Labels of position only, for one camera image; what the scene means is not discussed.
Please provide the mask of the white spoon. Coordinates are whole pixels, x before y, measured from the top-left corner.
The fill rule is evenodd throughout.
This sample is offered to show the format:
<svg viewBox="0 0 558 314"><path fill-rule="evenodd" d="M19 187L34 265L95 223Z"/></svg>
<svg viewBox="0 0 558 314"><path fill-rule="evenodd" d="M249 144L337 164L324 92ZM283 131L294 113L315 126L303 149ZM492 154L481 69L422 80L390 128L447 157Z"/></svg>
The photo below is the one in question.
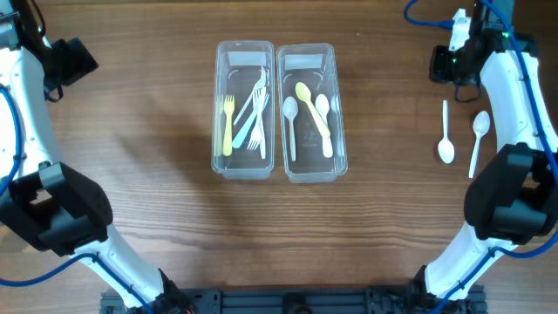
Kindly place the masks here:
<svg viewBox="0 0 558 314"><path fill-rule="evenodd" d="M289 144L291 160L296 160L296 136L294 128L294 119L298 114L298 104L292 96L288 96L282 106L282 112L289 122Z"/></svg>
<svg viewBox="0 0 558 314"><path fill-rule="evenodd" d="M330 103L324 94L319 94L316 97L316 109L320 114L325 125L328 125L327 115L330 110ZM330 137L323 138L323 156L330 158L333 155L333 149Z"/></svg>
<svg viewBox="0 0 558 314"><path fill-rule="evenodd" d="M490 124L491 124L490 117L487 111L482 111L478 113L473 120L473 132L475 135L475 142L473 146L473 152L472 152L469 171L468 171L468 177L470 179L474 177L474 172L479 157L480 141L482 137L488 133Z"/></svg>

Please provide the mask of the white spoon bowl down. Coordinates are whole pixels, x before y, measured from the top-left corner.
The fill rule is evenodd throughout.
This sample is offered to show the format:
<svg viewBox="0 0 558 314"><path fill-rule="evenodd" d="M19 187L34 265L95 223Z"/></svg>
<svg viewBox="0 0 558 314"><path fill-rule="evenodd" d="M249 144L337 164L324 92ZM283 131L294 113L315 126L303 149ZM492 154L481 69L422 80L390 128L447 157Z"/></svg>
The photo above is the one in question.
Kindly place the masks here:
<svg viewBox="0 0 558 314"><path fill-rule="evenodd" d="M438 144L438 153L440 159L445 164L450 164L453 162L455 156L455 150L453 143L449 140L449 113L448 113L448 102L446 100L442 103L442 128L443 136Z"/></svg>

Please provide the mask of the yellow plastic spoon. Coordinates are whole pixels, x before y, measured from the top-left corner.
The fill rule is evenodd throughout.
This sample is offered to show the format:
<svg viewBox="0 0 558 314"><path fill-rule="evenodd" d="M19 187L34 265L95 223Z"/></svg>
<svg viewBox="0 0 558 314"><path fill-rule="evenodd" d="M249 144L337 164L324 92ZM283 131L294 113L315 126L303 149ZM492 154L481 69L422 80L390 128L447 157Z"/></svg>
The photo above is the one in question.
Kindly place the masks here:
<svg viewBox="0 0 558 314"><path fill-rule="evenodd" d="M330 137L330 129L324 124L311 99L311 91L303 82L296 83L296 96L309 108L310 114L316 124L318 132L323 138Z"/></svg>

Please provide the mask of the yellow plastic fork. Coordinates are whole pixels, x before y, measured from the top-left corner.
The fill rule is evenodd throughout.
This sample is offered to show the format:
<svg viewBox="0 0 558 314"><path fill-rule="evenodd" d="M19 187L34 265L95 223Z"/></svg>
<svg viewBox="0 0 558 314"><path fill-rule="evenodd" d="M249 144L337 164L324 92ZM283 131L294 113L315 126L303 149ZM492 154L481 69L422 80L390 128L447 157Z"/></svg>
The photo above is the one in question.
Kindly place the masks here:
<svg viewBox="0 0 558 314"><path fill-rule="evenodd" d="M226 115L225 131L222 142L222 154L230 156L232 153L232 115L235 110L235 96L227 95L224 99L223 110Z"/></svg>

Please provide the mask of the translucent white plastic fork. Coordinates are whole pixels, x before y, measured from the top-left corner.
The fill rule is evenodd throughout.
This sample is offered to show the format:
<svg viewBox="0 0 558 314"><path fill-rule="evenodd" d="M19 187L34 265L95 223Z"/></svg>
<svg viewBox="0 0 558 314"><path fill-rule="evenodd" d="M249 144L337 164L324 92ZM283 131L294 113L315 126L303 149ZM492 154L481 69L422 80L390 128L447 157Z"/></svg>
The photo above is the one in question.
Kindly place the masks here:
<svg viewBox="0 0 558 314"><path fill-rule="evenodd" d="M254 111L256 113L255 125L250 134L250 140L247 147L248 150L256 150L260 145L262 139L262 131L259 124L262 117L263 105L265 103L265 94L266 92L264 88L258 91L257 100L254 107Z"/></svg>

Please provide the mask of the light blue plastic fork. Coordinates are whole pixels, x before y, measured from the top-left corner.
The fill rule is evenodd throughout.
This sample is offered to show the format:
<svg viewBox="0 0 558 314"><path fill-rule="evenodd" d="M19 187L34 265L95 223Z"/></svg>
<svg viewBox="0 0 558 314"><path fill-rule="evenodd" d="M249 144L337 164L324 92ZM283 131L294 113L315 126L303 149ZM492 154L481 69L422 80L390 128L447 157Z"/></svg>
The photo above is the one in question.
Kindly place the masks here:
<svg viewBox="0 0 558 314"><path fill-rule="evenodd" d="M268 104L268 101L269 101L269 94L266 92L265 98L264 98L264 103L263 103L263 104L264 104L264 107L263 107L263 108L266 107L266 105ZM244 122L244 124L243 124L243 126L241 127L241 129L238 131L238 133L236 134L236 136L233 138L233 141L232 141L232 148L234 148L234 149L239 149L239 148L241 148L241 146L242 146L242 145L244 144L244 142L245 142L245 139L246 139L249 135L250 135L250 137L251 137L251 131L250 131L250 130L252 130L252 128L253 128L253 126L254 126L254 124L255 124L256 118L257 118L257 109L254 109L254 106L253 106L252 109L253 109L253 110L252 110L252 113L248 116L248 118L247 118L246 121ZM247 149L248 149L248 150L252 150L251 147L252 147L252 148L254 148L254 147L259 147L259 146L260 146L260 143L261 143L262 136L261 136L259 139L260 139L260 141L258 141L257 144L250 144L250 143L253 142L253 141L252 141L252 140L249 140L249 141L248 141L248 148L247 148Z"/></svg>

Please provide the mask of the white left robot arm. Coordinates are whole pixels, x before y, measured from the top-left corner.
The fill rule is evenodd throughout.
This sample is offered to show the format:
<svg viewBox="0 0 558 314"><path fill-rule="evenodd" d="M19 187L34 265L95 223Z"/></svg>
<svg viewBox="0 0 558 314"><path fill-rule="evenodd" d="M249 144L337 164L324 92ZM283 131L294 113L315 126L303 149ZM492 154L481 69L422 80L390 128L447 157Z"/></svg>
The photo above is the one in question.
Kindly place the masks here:
<svg viewBox="0 0 558 314"><path fill-rule="evenodd" d="M36 2L1 3L1 222L34 249L68 260L1 284L34 285L81 262L116 290L128 313L194 313L175 283L115 228L102 187L64 163L46 104L99 65L78 38L49 43L45 33Z"/></svg>

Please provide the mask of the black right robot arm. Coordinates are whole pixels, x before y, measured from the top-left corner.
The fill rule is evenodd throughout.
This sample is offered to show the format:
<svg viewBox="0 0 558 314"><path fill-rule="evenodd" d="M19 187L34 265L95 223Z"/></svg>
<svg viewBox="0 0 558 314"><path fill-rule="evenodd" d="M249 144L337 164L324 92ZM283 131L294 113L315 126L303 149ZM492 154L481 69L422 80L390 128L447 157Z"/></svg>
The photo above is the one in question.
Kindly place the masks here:
<svg viewBox="0 0 558 314"><path fill-rule="evenodd" d="M499 258L538 256L540 249L525 250L538 236L546 248L557 241L557 135L539 86L537 46L514 32L513 14L511 1L478 1L472 15L458 10L439 23L452 37L434 49L430 78L488 96L497 153L466 191L459 233L410 282L410 312L455 312Z"/></svg>

